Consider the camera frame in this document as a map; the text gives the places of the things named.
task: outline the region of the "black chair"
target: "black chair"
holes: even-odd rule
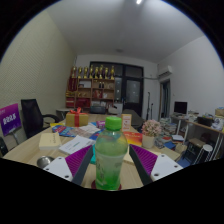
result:
[[[55,115],[42,115],[36,99],[21,100],[21,105],[24,118],[23,127],[27,138],[31,138],[32,136],[48,128],[43,127],[45,117],[53,118],[55,120],[55,123],[58,123],[60,121],[60,119]]]
[[[142,125],[145,122],[143,118],[141,118],[134,110],[131,109],[124,109],[122,114],[131,114],[131,126],[134,129],[141,131]]]
[[[5,154],[8,153],[8,148],[3,140],[2,137],[0,137],[0,157],[4,156]]]
[[[106,114],[106,108],[101,106],[91,106],[90,114]]]

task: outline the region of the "air conditioner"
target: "air conditioner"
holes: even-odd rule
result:
[[[172,68],[171,68],[171,66],[168,65],[166,67],[159,69],[157,76],[158,76],[158,78],[161,78],[164,75],[170,75],[170,74],[172,74]]]

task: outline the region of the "ceiling light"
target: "ceiling light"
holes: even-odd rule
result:
[[[136,3],[139,5],[141,2],[142,2],[142,0],[137,0]]]

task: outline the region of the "green plastic bottle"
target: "green plastic bottle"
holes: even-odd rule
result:
[[[119,189],[121,165],[128,149],[126,137],[120,131],[121,122],[119,117],[107,117],[105,130],[96,140],[96,189]]]

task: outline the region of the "wooden table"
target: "wooden table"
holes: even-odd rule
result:
[[[98,114],[89,114],[89,122],[95,121],[105,121],[108,115],[98,115]],[[52,129],[48,128],[41,133],[51,133]],[[39,141],[41,133],[33,136],[32,138],[26,140],[25,142],[21,143],[13,150],[9,151],[3,158],[9,159],[12,161],[17,161],[33,166],[37,166],[36,162],[41,156],[51,156],[56,158],[58,156],[67,157],[68,155],[59,151],[59,150],[40,150],[39,149]],[[70,141],[72,138],[62,137],[60,136],[62,144]],[[157,147],[153,147],[150,149],[156,155],[161,153],[167,154],[172,159],[177,159],[179,154],[173,152],[170,149],[164,148],[162,150],[158,149]],[[91,188],[92,182],[96,178],[96,168],[95,165],[89,164],[81,184],[84,188]],[[140,188],[143,186],[137,169],[131,159],[129,152],[124,157],[124,163],[122,164],[120,180],[122,189],[133,189],[133,188]]]

